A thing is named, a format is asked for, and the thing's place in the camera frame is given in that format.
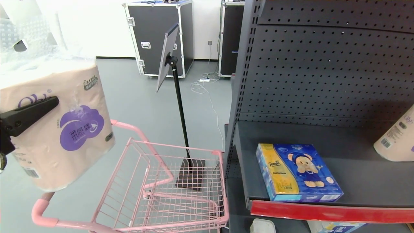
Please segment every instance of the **teddy bear print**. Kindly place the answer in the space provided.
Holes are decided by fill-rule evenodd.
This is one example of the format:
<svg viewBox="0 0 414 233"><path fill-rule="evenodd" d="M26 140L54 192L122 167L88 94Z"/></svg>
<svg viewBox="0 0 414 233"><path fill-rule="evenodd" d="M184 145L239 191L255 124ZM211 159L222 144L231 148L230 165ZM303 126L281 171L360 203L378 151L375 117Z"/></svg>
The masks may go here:
<svg viewBox="0 0 414 233"><path fill-rule="evenodd" d="M312 162L312 156L304 153L290 153L288 159L298 166L297 176L300 176L308 187L324 187L318 175L318 169Z"/></svg>

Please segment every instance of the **toilet paper roll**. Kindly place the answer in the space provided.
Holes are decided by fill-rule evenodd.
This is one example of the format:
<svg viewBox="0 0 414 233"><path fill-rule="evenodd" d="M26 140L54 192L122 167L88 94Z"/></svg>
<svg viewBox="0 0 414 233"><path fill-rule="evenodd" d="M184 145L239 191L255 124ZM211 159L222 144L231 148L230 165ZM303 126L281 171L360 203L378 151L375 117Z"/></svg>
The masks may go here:
<svg viewBox="0 0 414 233"><path fill-rule="evenodd" d="M374 144L391 161L414 161L414 105Z"/></svg>
<svg viewBox="0 0 414 233"><path fill-rule="evenodd" d="M45 67L63 71L50 74ZM67 187L115 144L94 62L51 61L0 78L1 112L51 96L59 98L55 109L12 137L14 157L43 191Z"/></svg>

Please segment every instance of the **tissue box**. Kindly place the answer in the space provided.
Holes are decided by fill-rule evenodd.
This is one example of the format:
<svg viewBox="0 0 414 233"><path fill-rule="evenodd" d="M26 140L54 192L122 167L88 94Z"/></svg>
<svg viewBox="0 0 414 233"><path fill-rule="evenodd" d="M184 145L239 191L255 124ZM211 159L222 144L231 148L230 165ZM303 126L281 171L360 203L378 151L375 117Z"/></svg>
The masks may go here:
<svg viewBox="0 0 414 233"><path fill-rule="evenodd" d="M1 112L52 96L59 98L57 107L18 137L11 137L16 147L13 156L38 188L45 192L64 189L114 146L94 61L53 60L37 69L0 75L3 77Z"/></svg>
<svg viewBox="0 0 414 233"><path fill-rule="evenodd" d="M350 233L365 223L308 221L311 233Z"/></svg>
<svg viewBox="0 0 414 233"><path fill-rule="evenodd" d="M271 201L336 201L343 195L313 145L259 144L256 157Z"/></svg>

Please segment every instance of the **barcode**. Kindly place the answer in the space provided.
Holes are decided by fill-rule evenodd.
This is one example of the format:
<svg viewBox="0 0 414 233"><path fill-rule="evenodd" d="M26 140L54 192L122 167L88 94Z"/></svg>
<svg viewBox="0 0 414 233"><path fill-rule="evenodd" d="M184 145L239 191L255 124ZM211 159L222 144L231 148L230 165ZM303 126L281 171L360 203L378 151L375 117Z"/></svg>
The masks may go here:
<svg viewBox="0 0 414 233"><path fill-rule="evenodd" d="M340 195L339 194L335 194L335 195L324 195L321 200L334 200L336 198L338 198Z"/></svg>
<svg viewBox="0 0 414 233"><path fill-rule="evenodd" d="M388 147L390 147L391 146L391 143L386 139L386 138L383 138L382 140L381 140L381 144L382 145L384 145L385 146L385 148L388 148Z"/></svg>
<svg viewBox="0 0 414 233"><path fill-rule="evenodd" d="M34 169L31 168L23 168L23 170L26 172L26 174L33 178L39 178L39 175Z"/></svg>

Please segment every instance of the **red shelf edge strip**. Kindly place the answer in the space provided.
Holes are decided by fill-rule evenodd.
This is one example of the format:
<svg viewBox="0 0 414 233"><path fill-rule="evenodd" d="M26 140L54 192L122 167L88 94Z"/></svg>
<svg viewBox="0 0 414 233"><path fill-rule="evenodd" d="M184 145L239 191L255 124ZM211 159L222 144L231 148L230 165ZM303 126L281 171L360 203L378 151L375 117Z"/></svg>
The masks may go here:
<svg viewBox="0 0 414 233"><path fill-rule="evenodd" d="M414 208L344 207L254 200L250 213L272 218L329 222L414 223Z"/></svg>

